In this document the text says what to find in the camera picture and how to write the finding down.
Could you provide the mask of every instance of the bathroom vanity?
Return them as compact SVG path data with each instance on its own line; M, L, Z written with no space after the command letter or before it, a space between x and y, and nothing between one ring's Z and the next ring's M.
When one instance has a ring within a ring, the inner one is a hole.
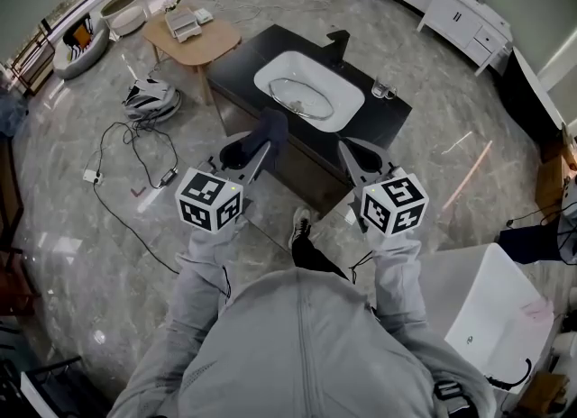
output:
M275 78L307 76L331 102L334 114L314 121L293 114L269 95ZM207 74L227 135L250 131L265 107L288 119L288 144L272 173L321 215L352 189L341 169L337 144L342 137L366 140L387 149L411 107L400 98L374 97L374 79L350 64L334 61L325 47L273 25L215 61Z

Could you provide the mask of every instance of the black pants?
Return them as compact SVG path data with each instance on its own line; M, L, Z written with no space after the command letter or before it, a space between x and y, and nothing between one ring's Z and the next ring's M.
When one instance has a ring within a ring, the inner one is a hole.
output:
M559 261L558 228L559 218L545 226L506 229L499 234L497 243L513 261L520 264L534 263L541 259Z
M342 270L317 250L308 237L304 235L301 235L292 243L292 259L295 261L297 268L334 272L337 276L348 280Z

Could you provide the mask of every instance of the small wooden table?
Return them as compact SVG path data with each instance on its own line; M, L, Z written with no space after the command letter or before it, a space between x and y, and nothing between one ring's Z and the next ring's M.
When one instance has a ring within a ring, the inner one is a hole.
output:
M194 11L196 8L190 6L190 9ZM212 96L206 81L205 67L227 51L233 50L241 42L241 34L230 23L221 19L214 19L201 27L200 35L179 43L172 38L164 20L164 13L158 13L144 25L142 35L151 43L157 62L160 50L197 72L205 103L211 104Z

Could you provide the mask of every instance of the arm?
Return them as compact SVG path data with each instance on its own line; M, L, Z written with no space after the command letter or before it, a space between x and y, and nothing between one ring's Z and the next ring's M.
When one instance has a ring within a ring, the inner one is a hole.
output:
M405 234L385 238L373 227L366 235L374 250L377 317L382 327L423 363L435 382L456 381L479 416L492 417L496 405L489 382L428 326L418 282L421 243Z
M234 226L217 235L194 229L188 252L177 255L182 267L163 326L118 396L109 418L143 418L159 414L176 400L182 376L218 316L226 285L215 254L231 240Z

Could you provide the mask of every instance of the person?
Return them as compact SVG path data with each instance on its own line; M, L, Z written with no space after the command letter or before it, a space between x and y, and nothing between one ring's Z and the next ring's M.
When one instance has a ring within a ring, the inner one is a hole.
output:
M220 311L229 292L217 261L233 228L192 232L166 322L109 417L495 414L488 381L427 325L419 241L367 231L373 312L310 242L310 212L293 222L296 266L241 288Z

